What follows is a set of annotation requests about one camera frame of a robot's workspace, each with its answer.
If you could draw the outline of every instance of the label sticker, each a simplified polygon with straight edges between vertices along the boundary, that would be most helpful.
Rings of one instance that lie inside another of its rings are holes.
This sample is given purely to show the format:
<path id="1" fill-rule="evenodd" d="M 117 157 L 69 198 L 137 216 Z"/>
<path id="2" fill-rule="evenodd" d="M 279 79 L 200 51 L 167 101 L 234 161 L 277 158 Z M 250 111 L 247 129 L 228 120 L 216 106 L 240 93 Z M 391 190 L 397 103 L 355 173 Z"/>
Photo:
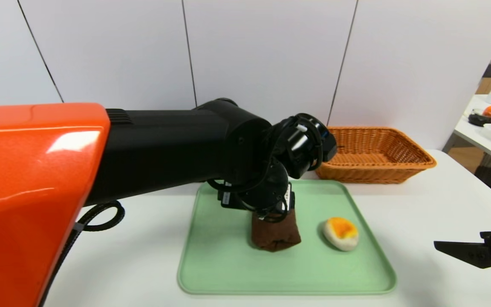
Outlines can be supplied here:
<path id="1" fill-rule="evenodd" d="M 287 207 L 290 209 L 291 208 L 291 203 L 290 203 L 290 197 L 291 196 L 291 184 L 287 184 L 287 191 L 285 191 L 285 202 L 287 203 Z M 285 204 L 284 202 L 281 202 L 281 211 L 285 212 Z"/>
<path id="2" fill-rule="evenodd" d="M 225 182 L 225 186 L 232 186 L 232 184 Z M 224 192 L 222 194 L 222 204 L 228 205 L 230 202 L 230 192 Z"/>

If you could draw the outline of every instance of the wicker basket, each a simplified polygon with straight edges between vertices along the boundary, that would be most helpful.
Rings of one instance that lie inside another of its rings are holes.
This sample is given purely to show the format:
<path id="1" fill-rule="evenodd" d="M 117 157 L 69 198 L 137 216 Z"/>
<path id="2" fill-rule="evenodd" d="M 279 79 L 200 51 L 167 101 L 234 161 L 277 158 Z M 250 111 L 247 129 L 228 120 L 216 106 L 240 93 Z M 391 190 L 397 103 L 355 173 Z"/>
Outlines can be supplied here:
<path id="1" fill-rule="evenodd" d="M 316 170 L 321 179 L 354 183 L 402 183 L 436 166 L 403 132 L 383 127 L 330 127 L 338 153 Z"/>

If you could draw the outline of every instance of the black cable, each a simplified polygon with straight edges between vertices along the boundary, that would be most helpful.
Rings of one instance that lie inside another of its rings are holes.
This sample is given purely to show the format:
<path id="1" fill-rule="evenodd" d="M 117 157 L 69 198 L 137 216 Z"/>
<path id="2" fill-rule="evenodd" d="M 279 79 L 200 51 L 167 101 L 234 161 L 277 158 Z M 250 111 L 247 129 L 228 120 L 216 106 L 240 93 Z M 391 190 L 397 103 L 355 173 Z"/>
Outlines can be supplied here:
<path id="1" fill-rule="evenodd" d="M 110 208 L 117 208 L 117 213 L 113 218 L 111 218 L 111 220 L 100 225 L 88 225 L 88 223 L 90 223 L 90 221 L 92 221 L 98 214 Z M 45 300 L 49 293 L 49 288 L 52 285 L 52 282 L 54 281 L 54 277 L 56 276 L 56 273 L 58 273 L 58 270 L 60 270 L 60 267 L 62 266 L 64 259 L 66 259 L 66 256 L 68 255 L 69 251 L 71 250 L 73 244 L 75 243 L 81 232 L 104 231 L 112 227 L 115 227 L 117 224 L 119 224 L 119 222 L 122 221 L 122 219 L 124 218 L 124 214 L 125 211 L 121 203 L 117 200 L 113 200 L 108 203 L 97 204 L 93 206 L 78 220 L 78 222 L 75 223 L 71 233 L 69 234 L 66 244 L 62 249 L 62 253 L 60 254 L 60 257 L 58 257 L 58 261 L 54 266 L 54 270 L 52 271 L 52 275 L 50 276 L 49 282 L 47 283 L 45 292 L 43 293 L 43 297 L 41 297 L 41 301 L 39 302 L 39 307 L 42 307 L 45 304 Z"/>

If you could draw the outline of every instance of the black robot arm segment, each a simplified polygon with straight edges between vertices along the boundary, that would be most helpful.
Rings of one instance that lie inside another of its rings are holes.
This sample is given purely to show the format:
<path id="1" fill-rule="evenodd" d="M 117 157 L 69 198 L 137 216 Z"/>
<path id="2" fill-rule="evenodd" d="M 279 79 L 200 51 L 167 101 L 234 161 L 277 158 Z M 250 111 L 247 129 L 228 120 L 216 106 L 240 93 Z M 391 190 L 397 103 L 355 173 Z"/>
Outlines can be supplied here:
<path id="1" fill-rule="evenodd" d="M 300 177 L 336 151 L 312 116 L 272 126 L 224 98 L 189 111 L 107 113 L 111 131 L 86 206 L 214 179 L 245 191 L 263 181 L 272 159 Z"/>

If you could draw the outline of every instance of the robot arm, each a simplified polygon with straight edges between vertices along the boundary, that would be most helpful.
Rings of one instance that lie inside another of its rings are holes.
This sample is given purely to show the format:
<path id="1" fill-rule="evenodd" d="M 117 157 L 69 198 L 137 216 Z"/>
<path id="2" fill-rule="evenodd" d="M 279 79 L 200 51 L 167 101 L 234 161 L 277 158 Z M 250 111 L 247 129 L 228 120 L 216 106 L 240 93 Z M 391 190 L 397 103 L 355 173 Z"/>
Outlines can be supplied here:
<path id="1" fill-rule="evenodd" d="M 314 117 L 272 126 L 230 99 L 190 111 L 0 107 L 0 306 L 43 303 L 83 206 L 208 181 L 259 216 L 284 218 L 287 176 L 335 153 Z"/>

